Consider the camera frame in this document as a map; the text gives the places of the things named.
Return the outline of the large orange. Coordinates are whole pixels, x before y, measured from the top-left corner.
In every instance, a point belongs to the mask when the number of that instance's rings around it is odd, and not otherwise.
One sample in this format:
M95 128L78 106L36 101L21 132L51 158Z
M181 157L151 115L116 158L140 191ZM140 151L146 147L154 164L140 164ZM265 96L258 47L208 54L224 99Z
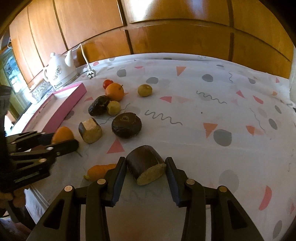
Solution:
M60 142L68 141L68 140L73 140L74 135L73 132L66 126L62 126L56 130L54 133L51 143L52 144L57 144Z

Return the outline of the cut eggplant piece large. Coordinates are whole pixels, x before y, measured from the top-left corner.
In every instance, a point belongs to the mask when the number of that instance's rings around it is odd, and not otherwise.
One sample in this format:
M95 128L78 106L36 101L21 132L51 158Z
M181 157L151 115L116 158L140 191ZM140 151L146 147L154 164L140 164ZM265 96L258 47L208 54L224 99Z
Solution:
M127 167L138 186L148 185L163 176L166 164L157 151L148 145L140 146L126 156Z

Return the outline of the pink rimmed shallow tray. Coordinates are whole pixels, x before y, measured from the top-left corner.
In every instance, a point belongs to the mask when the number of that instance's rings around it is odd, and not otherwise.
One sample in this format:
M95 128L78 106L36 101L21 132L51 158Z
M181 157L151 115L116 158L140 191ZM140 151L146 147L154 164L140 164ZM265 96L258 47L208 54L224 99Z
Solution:
M36 110L22 132L55 132L86 92L82 82L53 92Z

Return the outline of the small orange carrot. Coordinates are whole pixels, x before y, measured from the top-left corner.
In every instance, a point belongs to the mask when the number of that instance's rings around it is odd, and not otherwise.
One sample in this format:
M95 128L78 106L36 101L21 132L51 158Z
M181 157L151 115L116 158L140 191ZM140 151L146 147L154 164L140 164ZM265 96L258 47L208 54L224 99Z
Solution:
M116 164L108 164L108 165L95 165L91 167L87 174L83 176L83 178L87 181L97 181L105 177L107 171L114 169Z

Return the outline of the silver ornate tissue box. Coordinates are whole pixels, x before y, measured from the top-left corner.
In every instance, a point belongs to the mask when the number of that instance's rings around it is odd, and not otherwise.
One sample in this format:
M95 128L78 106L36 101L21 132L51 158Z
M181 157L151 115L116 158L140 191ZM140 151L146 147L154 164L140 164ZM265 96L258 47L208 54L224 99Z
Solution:
M28 99L31 103L38 103L51 89L52 85L50 82L41 79L30 89Z

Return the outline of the glass panel door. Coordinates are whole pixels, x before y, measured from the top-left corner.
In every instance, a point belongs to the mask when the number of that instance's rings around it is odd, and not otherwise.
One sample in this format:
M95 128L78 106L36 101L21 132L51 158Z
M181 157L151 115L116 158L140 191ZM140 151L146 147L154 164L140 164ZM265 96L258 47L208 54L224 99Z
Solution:
M1 51L1 85L11 87L9 112L18 120L30 107L29 88L16 62L11 46Z

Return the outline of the dark wrinkled passion fruit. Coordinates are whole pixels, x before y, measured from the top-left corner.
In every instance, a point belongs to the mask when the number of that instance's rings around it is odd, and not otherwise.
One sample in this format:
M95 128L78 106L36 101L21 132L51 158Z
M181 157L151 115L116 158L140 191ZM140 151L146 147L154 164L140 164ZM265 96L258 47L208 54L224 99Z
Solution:
M95 101L88 108L88 113L91 116L99 116L105 114L107 111L107 106L110 102L110 98L105 95L97 97Z

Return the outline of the white ceramic electric kettle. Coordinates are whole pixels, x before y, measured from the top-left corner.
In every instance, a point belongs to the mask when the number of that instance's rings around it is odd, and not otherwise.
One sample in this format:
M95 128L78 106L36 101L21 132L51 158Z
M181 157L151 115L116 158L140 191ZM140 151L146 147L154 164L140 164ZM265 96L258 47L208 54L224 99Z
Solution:
M65 55L52 52L48 66L43 69L43 74L44 80L49 82L55 90L62 89L72 82L78 75L72 51L69 50Z

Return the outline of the yellow-green longan near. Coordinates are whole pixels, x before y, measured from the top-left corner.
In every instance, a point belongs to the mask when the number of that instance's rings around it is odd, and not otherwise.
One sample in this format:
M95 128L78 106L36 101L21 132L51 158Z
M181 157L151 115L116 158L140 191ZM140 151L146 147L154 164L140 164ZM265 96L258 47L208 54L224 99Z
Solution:
M111 116L117 115L121 110L121 105L118 101L110 101L107 105L107 112Z

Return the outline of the yellow-green longan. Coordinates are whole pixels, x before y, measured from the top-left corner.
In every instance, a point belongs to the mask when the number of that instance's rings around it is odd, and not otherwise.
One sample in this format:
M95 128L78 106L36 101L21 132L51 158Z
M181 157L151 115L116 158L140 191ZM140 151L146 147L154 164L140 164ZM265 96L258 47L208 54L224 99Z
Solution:
M107 112L111 116L117 115L121 110L121 105L118 101L110 101L107 105Z
M142 84L138 87L137 92L141 97L148 97L152 95L152 87L148 84Z

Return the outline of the dark round mangosteen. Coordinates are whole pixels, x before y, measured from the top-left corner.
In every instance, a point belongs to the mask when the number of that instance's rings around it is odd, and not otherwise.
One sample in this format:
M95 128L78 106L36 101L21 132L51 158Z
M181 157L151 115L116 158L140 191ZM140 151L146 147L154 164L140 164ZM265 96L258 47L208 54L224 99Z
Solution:
M122 113L114 118L111 128L120 138L132 138L141 131L142 122L135 113Z

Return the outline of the patterned white tablecloth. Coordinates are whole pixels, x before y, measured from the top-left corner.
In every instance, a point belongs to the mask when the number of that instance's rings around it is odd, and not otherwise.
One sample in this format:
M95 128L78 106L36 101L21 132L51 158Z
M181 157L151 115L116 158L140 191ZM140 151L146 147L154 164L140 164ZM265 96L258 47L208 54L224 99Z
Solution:
M203 186L226 186L265 240L281 240L295 217L295 104L289 80L204 56L143 54L94 63L81 75L86 94L63 121L79 140L77 152L57 159L50 177L26 191L34 221L67 185L86 186L94 165L116 163L141 145ZM111 130L113 117L96 118L103 135L86 144L78 132L103 82L123 85L122 112L135 113L142 130L129 139ZM152 95L141 97L142 84Z

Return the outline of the red tomato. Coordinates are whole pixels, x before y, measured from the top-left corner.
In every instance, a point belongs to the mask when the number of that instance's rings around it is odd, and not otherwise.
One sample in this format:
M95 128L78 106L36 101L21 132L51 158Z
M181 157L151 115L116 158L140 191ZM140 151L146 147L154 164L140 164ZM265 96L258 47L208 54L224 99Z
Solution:
M109 85L111 85L113 83L113 80L110 80L110 79L106 79L104 82L103 82L103 88L106 89Z

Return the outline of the yellow-green longan far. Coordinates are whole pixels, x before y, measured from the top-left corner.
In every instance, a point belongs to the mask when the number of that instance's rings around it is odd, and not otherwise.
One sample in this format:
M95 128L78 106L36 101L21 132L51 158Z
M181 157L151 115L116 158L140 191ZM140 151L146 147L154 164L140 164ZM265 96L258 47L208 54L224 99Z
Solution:
M152 95L152 87L148 84L142 84L138 87L137 92L141 97L148 97Z

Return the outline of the wooden wall cabinet panels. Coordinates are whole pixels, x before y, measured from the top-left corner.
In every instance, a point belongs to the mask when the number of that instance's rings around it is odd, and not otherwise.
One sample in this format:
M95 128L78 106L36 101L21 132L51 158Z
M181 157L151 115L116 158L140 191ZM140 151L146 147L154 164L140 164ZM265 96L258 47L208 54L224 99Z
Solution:
M293 42L260 1L25 1L8 28L32 85L50 54L74 51L77 66L140 53L228 60L289 78Z

